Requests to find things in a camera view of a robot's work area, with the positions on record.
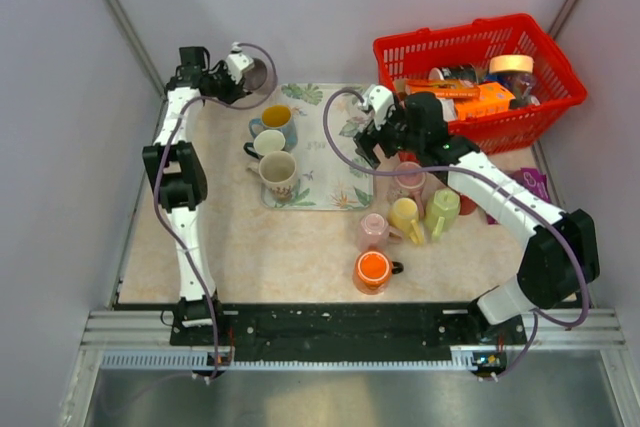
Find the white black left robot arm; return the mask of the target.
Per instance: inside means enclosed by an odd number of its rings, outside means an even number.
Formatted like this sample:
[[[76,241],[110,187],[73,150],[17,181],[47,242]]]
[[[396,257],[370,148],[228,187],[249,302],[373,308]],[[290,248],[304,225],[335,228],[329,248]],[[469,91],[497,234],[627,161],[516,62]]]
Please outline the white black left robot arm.
[[[142,160],[152,189],[154,212],[174,241],[180,275],[174,328],[192,329],[205,343],[226,334],[225,317],[215,312],[215,282],[204,252],[200,207],[208,195],[202,163],[192,141],[197,116],[211,99],[229,106],[248,95],[245,74],[254,66],[240,43],[216,65],[204,47],[179,49],[180,64],[165,86],[166,113]]]

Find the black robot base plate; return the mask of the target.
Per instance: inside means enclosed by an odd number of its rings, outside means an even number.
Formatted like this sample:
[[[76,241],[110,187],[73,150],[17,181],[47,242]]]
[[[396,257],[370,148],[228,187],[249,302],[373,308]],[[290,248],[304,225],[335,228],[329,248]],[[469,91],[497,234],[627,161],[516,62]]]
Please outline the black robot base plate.
[[[526,341],[521,317],[496,326],[463,303],[219,303],[217,325],[178,332],[173,346],[233,347],[237,361],[442,360],[452,346]]]

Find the lilac purple mug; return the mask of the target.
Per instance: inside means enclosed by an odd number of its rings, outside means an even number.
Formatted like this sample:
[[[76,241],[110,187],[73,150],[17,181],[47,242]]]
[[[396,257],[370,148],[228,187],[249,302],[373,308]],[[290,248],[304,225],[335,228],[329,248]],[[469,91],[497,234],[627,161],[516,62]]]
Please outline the lilac purple mug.
[[[262,59],[254,58],[252,66],[243,74],[244,88],[249,92],[259,90],[267,81],[268,67]]]

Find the dark green mug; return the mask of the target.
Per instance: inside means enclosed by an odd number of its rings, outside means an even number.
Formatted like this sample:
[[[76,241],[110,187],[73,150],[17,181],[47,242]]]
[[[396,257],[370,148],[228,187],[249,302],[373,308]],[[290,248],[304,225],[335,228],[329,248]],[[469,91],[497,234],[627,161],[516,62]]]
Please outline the dark green mug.
[[[243,146],[244,152],[255,158],[262,159],[272,152],[283,151],[286,146],[286,137],[278,130],[265,130],[258,134],[251,142]]]

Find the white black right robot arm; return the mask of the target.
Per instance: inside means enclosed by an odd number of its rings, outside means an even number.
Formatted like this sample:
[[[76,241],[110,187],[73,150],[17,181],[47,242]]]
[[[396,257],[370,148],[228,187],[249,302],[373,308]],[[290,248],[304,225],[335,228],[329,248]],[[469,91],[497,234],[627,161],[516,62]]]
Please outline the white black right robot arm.
[[[377,156],[413,154],[420,167],[469,198],[523,246],[516,274],[475,299],[466,327],[476,341],[498,336],[505,321],[555,307],[574,293],[586,295],[600,265],[595,223],[581,209],[565,212],[539,198],[496,167],[470,139],[450,133],[440,100],[430,92],[398,99],[373,85],[358,108],[368,120],[354,136],[356,152],[376,169]]]

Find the light blue butterfly mug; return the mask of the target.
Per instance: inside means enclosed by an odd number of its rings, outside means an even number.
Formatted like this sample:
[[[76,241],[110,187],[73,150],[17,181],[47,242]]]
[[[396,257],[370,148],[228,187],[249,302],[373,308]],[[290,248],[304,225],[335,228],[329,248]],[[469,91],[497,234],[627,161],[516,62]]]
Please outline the light blue butterfly mug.
[[[260,117],[249,121],[248,129],[253,138],[266,130],[276,130],[285,137],[286,151],[291,151],[298,144],[298,132],[293,110],[286,105],[273,105],[266,108]]]

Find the orange mug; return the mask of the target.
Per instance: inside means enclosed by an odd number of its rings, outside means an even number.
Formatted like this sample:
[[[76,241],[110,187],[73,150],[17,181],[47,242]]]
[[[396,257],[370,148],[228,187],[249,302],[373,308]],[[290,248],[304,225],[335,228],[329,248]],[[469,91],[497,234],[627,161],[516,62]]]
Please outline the orange mug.
[[[403,263],[391,260],[379,250],[368,250],[357,257],[352,280],[360,292],[377,295],[386,289],[393,275],[403,272]]]

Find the cream floral mug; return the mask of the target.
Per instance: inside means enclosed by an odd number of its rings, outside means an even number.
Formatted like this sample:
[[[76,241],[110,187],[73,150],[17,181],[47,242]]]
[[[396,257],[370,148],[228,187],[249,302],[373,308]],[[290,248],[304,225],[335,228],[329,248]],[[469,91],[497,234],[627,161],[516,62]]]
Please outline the cream floral mug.
[[[278,202],[289,202],[299,182],[295,157],[285,151],[271,152],[260,161],[252,161],[246,168],[256,174]]]

